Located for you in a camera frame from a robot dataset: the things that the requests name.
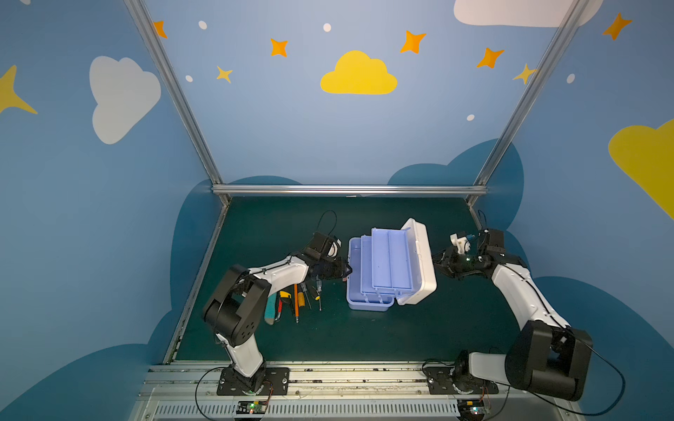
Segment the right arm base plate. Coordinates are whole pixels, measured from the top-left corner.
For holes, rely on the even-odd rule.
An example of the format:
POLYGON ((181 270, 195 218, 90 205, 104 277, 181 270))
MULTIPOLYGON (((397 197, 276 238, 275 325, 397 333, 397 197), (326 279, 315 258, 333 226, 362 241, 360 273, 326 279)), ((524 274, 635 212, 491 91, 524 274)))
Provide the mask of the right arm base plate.
POLYGON ((500 392, 495 382, 477 379, 454 367, 431 366, 421 371, 431 395, 496 395, 500 392))

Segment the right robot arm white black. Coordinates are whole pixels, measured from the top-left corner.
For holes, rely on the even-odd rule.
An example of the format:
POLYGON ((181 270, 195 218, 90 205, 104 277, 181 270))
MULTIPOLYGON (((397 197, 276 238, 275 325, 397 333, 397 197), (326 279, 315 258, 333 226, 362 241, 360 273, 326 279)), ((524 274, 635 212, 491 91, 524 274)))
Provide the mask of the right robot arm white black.
POLYGON ((520 333, 506 354, 463 351, 451 377, 455 389, 471 393, 493 382, 539 395, 579 400, 592 357, 589 334, 572 328, 535 285, 521 257, 505 249, 504 233, 484 229, 470 253, 470 236, 453 234, 451 244, 432 257, 436 269, 451 278, 482 275, 507 300, 520 333))

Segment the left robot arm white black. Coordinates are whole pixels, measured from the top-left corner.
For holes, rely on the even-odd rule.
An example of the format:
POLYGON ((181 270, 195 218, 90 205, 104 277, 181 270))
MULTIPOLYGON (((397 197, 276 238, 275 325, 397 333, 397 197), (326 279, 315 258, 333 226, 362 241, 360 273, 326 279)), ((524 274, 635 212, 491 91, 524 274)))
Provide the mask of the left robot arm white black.
POLYGON ((236 264, 226 271, 206 301, 202 319, 226 349, 236 375, 252 381, 264 372, 255 333, 270 296, 308 279, 333 280, 351 273, 339 256, 341 246, 337 237, 316 232, 302 250, 281 261, 261 268, 236 264))

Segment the orange pencil tool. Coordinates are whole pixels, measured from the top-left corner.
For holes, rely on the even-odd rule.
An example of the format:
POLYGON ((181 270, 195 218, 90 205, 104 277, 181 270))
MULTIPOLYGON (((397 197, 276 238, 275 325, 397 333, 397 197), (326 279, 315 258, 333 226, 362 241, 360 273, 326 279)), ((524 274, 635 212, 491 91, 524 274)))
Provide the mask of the orange pencil tool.
POLYGON ((299 292, 298 292, 298 284, 293 285, 293 303, 294 303, 294 316, 295 316, 295 321, 298 324, 299 323, 299 292))

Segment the white purple tool box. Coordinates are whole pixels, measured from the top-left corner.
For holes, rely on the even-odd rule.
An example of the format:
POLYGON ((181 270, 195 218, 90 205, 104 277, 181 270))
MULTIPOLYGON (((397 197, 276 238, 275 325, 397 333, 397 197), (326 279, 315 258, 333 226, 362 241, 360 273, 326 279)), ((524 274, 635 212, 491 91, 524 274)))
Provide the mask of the white purple tool box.
POLYGON ((347 302, 351 310, 385 312, 417 305, 437 289, 425 225, 408 219, 399 230, 373 228, 349 240, 347 302))

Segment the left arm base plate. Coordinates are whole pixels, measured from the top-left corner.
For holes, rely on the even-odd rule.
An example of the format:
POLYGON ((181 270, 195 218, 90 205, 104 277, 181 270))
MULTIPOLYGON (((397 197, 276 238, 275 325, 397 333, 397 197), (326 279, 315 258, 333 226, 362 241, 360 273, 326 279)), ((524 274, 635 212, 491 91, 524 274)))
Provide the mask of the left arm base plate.
POLYGON ((290 369, 261 366, 252 377, 245 377, 233 366, 225 368, 219 377, 218 396, 286 396, 290 383, 290 369))

